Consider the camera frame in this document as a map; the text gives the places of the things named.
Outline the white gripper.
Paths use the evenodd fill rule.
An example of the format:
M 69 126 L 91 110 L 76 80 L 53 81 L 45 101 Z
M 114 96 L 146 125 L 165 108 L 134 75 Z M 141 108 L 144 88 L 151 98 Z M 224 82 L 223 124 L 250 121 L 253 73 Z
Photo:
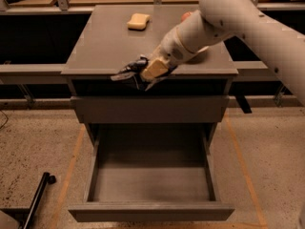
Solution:
M 199 29 L 175 26 L 161 40 L 150 56 L 149 65 L 140 73 L 145 81 L 153 81 L 198 55 Z

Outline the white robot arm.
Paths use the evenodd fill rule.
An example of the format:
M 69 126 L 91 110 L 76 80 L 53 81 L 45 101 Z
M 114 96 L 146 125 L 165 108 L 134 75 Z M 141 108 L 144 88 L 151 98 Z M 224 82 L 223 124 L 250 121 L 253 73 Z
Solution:
M 163 37 L 140 78 L 153 86 L 201 49 L 233 36 L 305 104 L 304 35 L 269 17 L 251 0 L 199 0 L 199 9 Z

